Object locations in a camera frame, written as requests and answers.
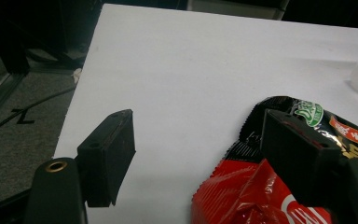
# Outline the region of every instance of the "white table surface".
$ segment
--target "white table surface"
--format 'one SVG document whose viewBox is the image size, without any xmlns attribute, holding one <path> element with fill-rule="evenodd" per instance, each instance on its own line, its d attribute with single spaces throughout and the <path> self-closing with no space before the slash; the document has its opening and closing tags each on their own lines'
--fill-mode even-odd
<svg viewBox="0 0 358 224">
<path fill-rule="evenodd" d="M 104 5 L 55 158 L 131 108 L 137 153 L 117 206 L 88 208 L 89 223 L 188 223 L 192 194 L 266 97 L 358 124 L 357 62 L 358 29 Z"/>
</svg>

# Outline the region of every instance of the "green logo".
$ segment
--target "green logo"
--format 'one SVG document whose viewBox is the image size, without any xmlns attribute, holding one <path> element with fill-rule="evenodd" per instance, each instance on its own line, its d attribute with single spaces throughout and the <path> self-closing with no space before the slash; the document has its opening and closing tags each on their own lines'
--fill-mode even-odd
<svg viewBox="0 0 358 224">
<path fill-rule="evenodd" d="M 295 114 L 304 117 L 308 126 L 315 127 L 321 122 L 324 116 L 324 109 L 321 105 L 308 101 L 300 101 Z"/>
</svg>

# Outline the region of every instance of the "gray carpet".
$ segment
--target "gray carpet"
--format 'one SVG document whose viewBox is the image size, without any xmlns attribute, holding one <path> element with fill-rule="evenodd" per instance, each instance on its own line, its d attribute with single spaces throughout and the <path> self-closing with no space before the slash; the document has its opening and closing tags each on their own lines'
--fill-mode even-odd
<svg viewBox="0 0 358 224">
<path fill-rule="evenodd" d="M 0 107 L 0 122 L 74 86 L 69 74 L 31 72 Z M 34 170 L 53 156 L 73 93 L 30 108 L 0 127 L 0 201 L 30 188 Z"/>
</svg>

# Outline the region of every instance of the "red plastic packaging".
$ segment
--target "red plastic packaging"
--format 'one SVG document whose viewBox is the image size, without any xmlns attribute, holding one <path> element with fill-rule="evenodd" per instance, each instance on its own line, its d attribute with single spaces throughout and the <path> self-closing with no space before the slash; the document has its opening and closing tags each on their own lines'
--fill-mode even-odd
<svg viewBox="0 0 358 224">
<path fill-rule="evenodd" d="M 222 160 L 193 196 L 191 223 L 332 223 L 323 208 L 298 204 L 269 163 Z"/>
</svg>

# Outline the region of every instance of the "wrapper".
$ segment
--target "wrapper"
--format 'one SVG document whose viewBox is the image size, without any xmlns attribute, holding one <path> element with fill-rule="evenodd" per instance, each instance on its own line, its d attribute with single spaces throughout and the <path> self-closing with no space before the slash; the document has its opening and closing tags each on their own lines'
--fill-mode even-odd
<svg viewBox="0 0 358 224">
<path fill-rule="evenodd" d="M 257 104 L 239 140 L 193 196 L 191 223 L 332 223 L 322 207 L 299 204 L 260 151 L 266 109 L 303 120 L 311 132 L 335 142 L 342 159 L 358 157 L 358 126 L 321 105 L 287 96 Z"/>
</svg>

